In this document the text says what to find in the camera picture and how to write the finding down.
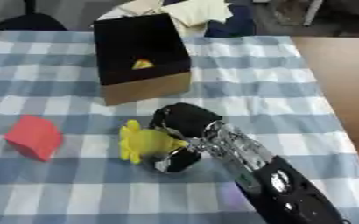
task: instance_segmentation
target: red block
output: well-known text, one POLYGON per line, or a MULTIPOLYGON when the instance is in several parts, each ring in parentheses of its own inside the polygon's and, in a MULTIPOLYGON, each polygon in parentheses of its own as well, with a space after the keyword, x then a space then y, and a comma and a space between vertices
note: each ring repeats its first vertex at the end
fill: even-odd
POLYGON ((5 139, 21 154, 40 161, 49 160, 62 143, 62 135, 54 124, 35 115, 22 115, 5 139))

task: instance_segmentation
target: black box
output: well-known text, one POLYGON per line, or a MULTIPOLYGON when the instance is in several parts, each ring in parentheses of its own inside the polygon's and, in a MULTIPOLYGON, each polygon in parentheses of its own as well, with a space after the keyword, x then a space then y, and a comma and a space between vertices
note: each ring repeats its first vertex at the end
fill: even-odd
POLYGON ((189 89, 190 58, 168 14, 95 21, 94 35, 108 105, 189 89), (154 67, 133 70, 138 60, 154 67))

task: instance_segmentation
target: blue and white tablecloth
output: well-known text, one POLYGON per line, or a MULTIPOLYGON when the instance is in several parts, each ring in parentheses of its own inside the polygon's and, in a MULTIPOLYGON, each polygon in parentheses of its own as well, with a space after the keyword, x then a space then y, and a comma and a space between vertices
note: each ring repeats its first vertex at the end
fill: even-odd
POLYGON ((146 125, 156 108, 190 102, 288 159, 359 224, 359 157, 292 41, 184 41, 193 63, 189 92, 107 107, 91 33, 3 32, 0 223, 264 223, 208 155, 173 176, 118 158, 125 121, 146 125), (50 119, 64 133, 51 161, 23 157, 4 141, 22 114, 50 119))

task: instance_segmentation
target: yellow rubber duck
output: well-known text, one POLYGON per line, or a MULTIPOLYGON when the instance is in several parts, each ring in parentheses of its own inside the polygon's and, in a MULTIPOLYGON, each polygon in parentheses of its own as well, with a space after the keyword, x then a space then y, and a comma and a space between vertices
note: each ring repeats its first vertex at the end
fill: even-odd
POLYGON ((141 129, 136 120, 129 120, 120 129, 120 154, 122 160, 130 160, 133 164, 141 162, 142 155, 157 152, 170 152, 187 146, 187 142, 172 138, 168 134, 155 129, 141 129))

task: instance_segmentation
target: robotic hand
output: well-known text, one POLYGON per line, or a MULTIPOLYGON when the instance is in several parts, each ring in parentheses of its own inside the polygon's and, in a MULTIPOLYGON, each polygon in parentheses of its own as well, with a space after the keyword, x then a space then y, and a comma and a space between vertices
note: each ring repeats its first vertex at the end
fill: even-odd
POLYGON ((179 172, 201 159, 201 151, 220 160, 250 203, 270 224, 342 224, 332 203, 283 158, 272 155, 222 116, 176 103, 158 109, 150 128, 185 140, 198 139, 155 160, 162 172, 179 172))

